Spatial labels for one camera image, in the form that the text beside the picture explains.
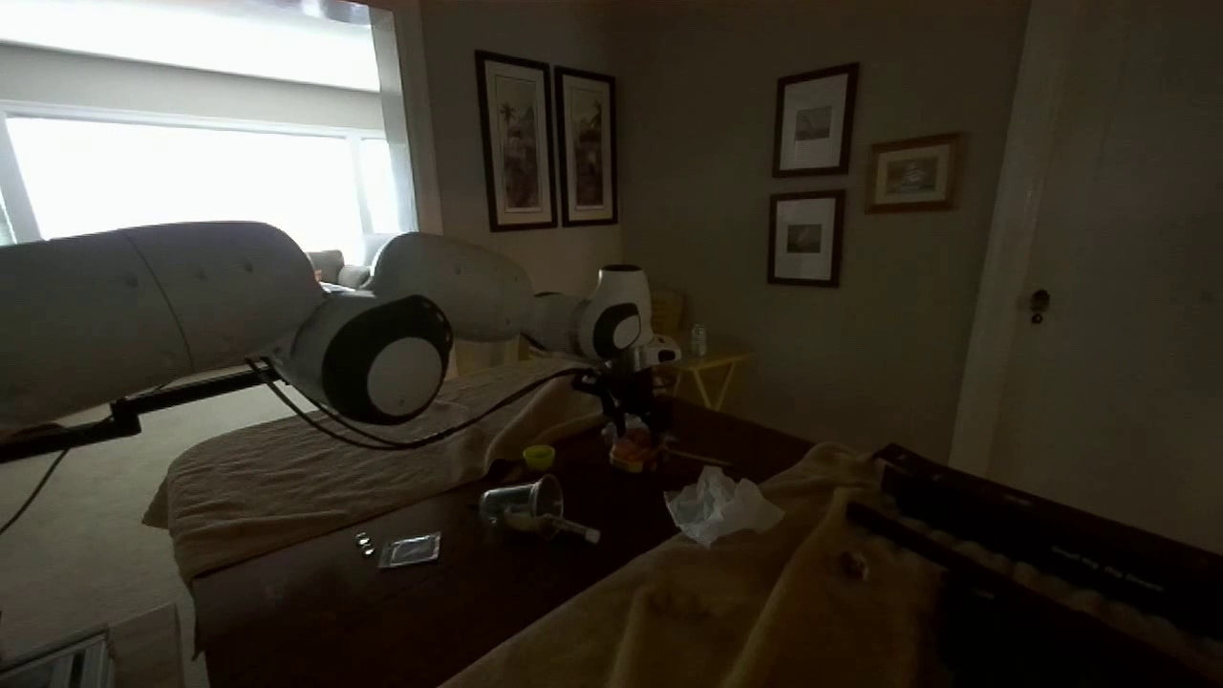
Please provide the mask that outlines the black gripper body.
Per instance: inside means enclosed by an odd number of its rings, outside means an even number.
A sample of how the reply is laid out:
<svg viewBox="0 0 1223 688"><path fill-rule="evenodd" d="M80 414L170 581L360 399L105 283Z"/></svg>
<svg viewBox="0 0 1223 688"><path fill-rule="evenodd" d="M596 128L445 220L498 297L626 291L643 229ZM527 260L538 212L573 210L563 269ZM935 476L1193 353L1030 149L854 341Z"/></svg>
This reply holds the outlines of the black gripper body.
<svg viewBox="0 0 1223 688"><path fill-rule="evenodd" d="M615 435L629 427L665 432L665 376L680 364L680 348L671 341L648 341L620 354L596 376L596 399L605 405L605 419Z"/></svg>

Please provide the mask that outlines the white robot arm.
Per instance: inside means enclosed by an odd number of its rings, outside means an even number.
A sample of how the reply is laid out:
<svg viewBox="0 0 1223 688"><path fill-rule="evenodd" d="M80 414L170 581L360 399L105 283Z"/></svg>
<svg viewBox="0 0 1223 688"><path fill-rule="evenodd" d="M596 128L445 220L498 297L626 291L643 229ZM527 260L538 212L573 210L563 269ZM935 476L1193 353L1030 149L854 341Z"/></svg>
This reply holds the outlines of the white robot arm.
<svg viewBox="0 0 1223 688"><path fill-rule="evenodd" d="M354 283L327 283L265 220L132 227L0 249L0 427L11 456L84 443L105 409L226 391L265 364L360 424L406 424L439 395L461 341L527 341L620 381L671 354L648 280L606 263L586 293L538 291L507 256L400 234Z"/></svg>

